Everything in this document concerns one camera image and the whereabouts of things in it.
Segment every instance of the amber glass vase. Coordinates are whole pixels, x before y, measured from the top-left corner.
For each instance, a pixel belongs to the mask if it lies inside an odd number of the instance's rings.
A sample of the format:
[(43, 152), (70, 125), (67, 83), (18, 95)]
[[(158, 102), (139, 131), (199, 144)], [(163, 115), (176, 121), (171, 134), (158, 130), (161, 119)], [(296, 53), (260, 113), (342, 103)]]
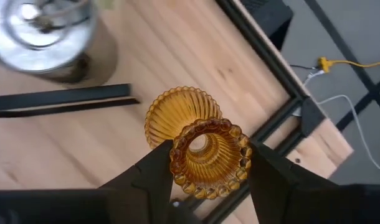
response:
[(152, 149), (174, 140), (170, 170), (187, 194), (225, 197), (247, 178), (249, 139), (222, 118), (218, 104), (205, 91), (185, 86), (164, 92), (147, 112), (145, 131)]

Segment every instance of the gray floor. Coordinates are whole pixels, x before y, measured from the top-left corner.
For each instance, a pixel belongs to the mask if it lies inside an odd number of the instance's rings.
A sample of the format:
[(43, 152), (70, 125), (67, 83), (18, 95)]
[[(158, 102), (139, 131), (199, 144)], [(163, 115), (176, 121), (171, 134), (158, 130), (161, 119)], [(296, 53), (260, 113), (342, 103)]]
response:
[[(291, 64), (314, 66), (316, 59), (345, 59), (325, 28), (304, 0), (284, 0), (295, 13), (282, 53)], [(361, 63), (380, 61), (380, 0), (317, 0), (351, 51)], [(304, 80), (308, 72), (295, 68)], [(380, 67), (367, 68), (374, 83), (380, 81)], [(348, 95), (356, 104), (368, 91), (349, 65), (335, 65), (327, 75), (313, 79), (307, 86), (313, 96), (324, 100), (331, 96)], [(340, 99), (322, 106), (336, 124), (348, 111)], [(359, 115), (366, 141), (373, 157), (380, 164), (380, 107), (374, 101)], [(354, 154), (332, 175), (339, 184), (380, 184), (380, 170), (368, 159), (358, 130), (352, 122), (344, 137), (354, 148)]]

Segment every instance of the stainless steel container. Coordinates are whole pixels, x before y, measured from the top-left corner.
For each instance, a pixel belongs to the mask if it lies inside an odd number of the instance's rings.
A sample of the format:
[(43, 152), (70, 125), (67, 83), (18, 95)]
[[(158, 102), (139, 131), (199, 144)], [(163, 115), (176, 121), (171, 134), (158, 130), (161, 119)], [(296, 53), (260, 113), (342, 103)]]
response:
[(115, 71), (117, 55), (92, 0), (0, 0), (0, 63), (13, 70), (101, 85)]

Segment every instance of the wooden table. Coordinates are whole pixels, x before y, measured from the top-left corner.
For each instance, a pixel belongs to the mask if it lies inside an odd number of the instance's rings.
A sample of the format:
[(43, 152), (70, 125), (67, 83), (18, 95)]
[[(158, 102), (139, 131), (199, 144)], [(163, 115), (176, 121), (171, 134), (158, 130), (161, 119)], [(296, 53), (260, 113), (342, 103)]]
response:
[[(176, 86), (206, 90), (246, 134), (289, 98), (214, 0), (116, 0), (101, 14), (120, 53), (107, 84), (132, 83), (142, 104), (0, 119), (0, 189), (95, 188), (108, 182), (150, 152), (145, 114), (159, 94)], [(0, 95), (59, 89), (0, 66)], [(295, 123), (283, 124), (266, 144), (275, 147)], [(288, 158), (329, 177), (352, 151), (326, 119)], [(173, 197), (186, 195), (174, 185)], [(204, 217), (216, 203), (201, 205), (197, 215)], [(225, 222), (255, 221), (248, 198)]]

